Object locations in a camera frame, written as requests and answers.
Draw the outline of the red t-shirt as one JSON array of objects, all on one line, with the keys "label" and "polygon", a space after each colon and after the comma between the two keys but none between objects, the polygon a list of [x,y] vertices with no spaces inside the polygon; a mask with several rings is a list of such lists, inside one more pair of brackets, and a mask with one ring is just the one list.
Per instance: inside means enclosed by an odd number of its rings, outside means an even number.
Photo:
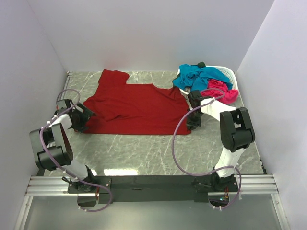
[{"label": "red t-shirt", "polygon": [[178,88],[128,84],[125,72],[103,70],[95,94],[83,105],[94,112],[86,134],[172,135],[188,111]]}]

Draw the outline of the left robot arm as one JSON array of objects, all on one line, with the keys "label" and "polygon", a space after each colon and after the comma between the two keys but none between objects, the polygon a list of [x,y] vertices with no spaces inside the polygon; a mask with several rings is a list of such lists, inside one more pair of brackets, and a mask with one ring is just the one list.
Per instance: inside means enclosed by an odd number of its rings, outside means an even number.
[{"label": "left robot arm", "polygon": [[83,133],[89,129],[86,123],[95,113],[71,99],[56,102],[56,111],[47,125],[29,133],[34,159],[41,170],[61,170],[70,179],[68,183],[76,189],[89,193],[95,189],[96,181],[88,166],[74,159],[66,131]]}]

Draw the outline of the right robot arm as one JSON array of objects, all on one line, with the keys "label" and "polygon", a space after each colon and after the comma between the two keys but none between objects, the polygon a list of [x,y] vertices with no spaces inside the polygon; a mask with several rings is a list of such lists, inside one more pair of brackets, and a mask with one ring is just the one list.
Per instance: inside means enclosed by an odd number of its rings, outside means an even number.
[{"label": "right robot arm", "polygon": [[193,111],[187,117],[189,131],[201,126],[201,117],[207,114],[220,122],[220,138],[223,150],[215,169],[221,168],[211,175],[211,187],[222,191],[234,176],[238,160],[245,149],[255,141],[255,132],[247,108],[236,108],[226,105],[210,96],[202,96],[200,91],[188,94],[191,108],[201,108]]}]

